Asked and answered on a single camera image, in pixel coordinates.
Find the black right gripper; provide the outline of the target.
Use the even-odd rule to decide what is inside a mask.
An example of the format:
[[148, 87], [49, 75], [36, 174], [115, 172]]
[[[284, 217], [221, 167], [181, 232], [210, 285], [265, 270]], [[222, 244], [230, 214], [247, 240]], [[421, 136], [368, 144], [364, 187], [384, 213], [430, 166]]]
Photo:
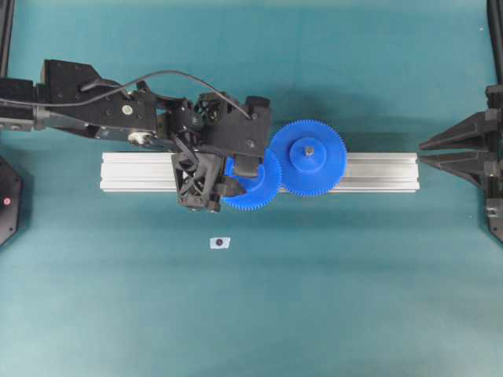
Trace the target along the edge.
[[477, 112], [442, 133], [419, 144], [421, 151], [470, 149], [486, 150], [487, 121], [494, 130], [487, 135], [488, 153], [444, 153], [420, 156], [419, 161], [437, 170], [465, 179], [479, 188], [486, 186], [486, 217], [491, 234], [502, 240], [502, 84], [486, 88], [488, 110]]

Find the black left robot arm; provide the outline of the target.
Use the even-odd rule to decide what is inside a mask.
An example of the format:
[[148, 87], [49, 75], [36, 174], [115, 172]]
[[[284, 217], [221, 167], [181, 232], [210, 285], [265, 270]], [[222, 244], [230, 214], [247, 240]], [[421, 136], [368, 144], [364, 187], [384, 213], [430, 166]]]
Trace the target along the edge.
[[172, 155], [177, 200], [217, 212], [224, 197], [245, 193], [269, 143], [270, 102], [244, 102], [208, 86], [195, 101], [154, 93], [145, 78], [102, 78], [89, 64], [46, 60], [40, 82], [1, 81], [1, 127], [52, 128], [89, 139], [125, 141]]

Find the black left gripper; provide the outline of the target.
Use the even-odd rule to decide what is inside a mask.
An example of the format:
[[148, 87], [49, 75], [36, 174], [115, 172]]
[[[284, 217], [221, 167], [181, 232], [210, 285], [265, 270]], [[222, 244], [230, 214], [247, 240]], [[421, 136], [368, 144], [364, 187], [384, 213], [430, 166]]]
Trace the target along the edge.
[[[226, 127], [234, 115], [234, 99], [226, 93], [203, 93], [197, 101], [158, 97], [158, 149], [172, 152], [177, 201], [194, 211], [220, 211], [220, 198], [247, 193], [236, 179], [223, 176], [234, 153]], [[261, 158], [235, 155], [233, 174], [257, 178]]]

